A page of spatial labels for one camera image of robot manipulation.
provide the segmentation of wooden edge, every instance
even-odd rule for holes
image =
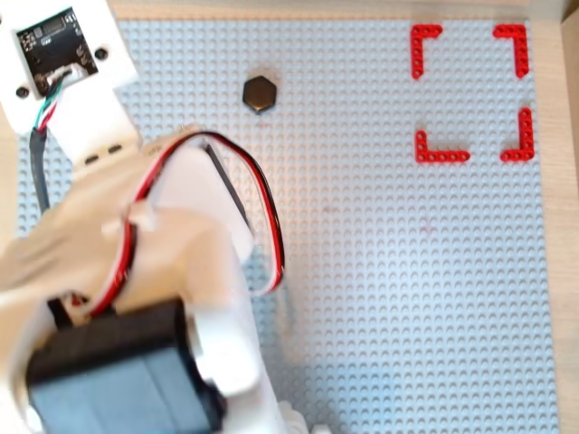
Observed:
[[[579,432],[579,194],[560,25],[532,26],[559,422],[572,434]]]

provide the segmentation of black hexagonal object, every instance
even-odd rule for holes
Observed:
[[[278,88],[262,75],[243,86],[243,102],[258,115],[275,106],[277,95]]]

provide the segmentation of lego baseplate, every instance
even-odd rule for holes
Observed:
[[[203,125],[269,178],[287,280],[254,312],[278,398],[308,423],[559,430],[530,27],[497,24],[121,23],[141,74],[122,99],[145,137]],[[242,88],[260,74],[278,100],[256,116]],[[263,233],[251,178],[228,164]],[[59,201],[70,166],[54,144],[46,170]],[[25,141],[19,174],[25,234]]]

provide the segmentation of black wire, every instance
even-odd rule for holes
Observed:
[[[44,149],[46,148],[46,130],[39,131],[34,128],[30,135],[30,168],[33,173],[34,190],[38,199],[40,212],[44,214],[51,207],[48,198],[48,188],[44,176]]]

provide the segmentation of screw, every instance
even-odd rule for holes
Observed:
[[[99,48],[97,51],[94,52],[94,57],[96,57],[100,61],[105,61],[109,57],[109,52],[104,48]]]
[[[28,95],[30,95],[30,91],[27,88],[25,88],[24,86],[21,86],[20,88],[18,88],[16,90],[16,96],[18,98],[24,99],[24,98],[28,97]]]

